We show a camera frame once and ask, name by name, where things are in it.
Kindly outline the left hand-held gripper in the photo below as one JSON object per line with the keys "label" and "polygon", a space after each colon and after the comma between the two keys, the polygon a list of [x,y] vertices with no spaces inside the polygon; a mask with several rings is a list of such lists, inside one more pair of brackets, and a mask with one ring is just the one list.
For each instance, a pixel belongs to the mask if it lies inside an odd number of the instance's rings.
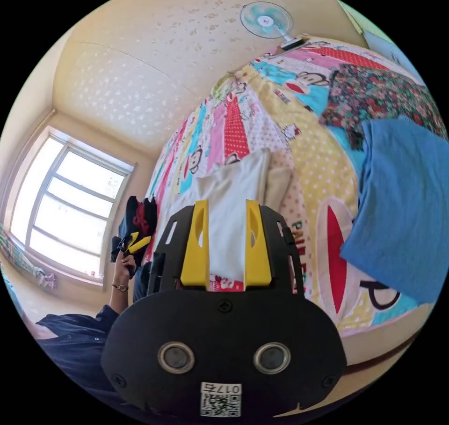
{"label": "left hand-held gripper", "polygon": [[132,254],[134,256],[137,268],[138,260],[136,260],[135,253],[145,249],[151,242],[151,238],[151,236],[139,238],[139,232],[131,233],[123,238],[114,236],[111,241],[111,262],[115,265],[118,252],[122,251],[124,255]]}

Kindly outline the person's left hand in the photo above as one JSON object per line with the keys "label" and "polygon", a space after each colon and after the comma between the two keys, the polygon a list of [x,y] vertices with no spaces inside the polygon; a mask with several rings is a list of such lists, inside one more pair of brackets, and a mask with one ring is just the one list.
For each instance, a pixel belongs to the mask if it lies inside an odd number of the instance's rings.
{"label": "person's left hand", "polygon": [[134,256],[132,254],[125,256],[122,251],[119,251],[115,261],[112,284],[128,287],[129,281],[133,277],[135,270],[136,264]]}

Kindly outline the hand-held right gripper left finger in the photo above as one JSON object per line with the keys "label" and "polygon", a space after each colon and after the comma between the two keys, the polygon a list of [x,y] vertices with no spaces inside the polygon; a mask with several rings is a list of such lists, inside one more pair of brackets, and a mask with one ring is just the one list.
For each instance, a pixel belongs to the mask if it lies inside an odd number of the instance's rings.
{"label": "hand-held right gripper left finger", "polygon": [[209,205],[193,206],[180,281],[184,287],[210,286]]}

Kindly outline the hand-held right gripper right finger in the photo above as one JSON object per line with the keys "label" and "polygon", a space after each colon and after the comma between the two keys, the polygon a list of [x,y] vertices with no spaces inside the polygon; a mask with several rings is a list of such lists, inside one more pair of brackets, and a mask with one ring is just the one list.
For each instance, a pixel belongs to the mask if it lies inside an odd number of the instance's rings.
{"label": "hand-held right gripper right finger", "polygon": [[272,282],[267,241],[257,201],[246,201],[244,288],[266,288]]}

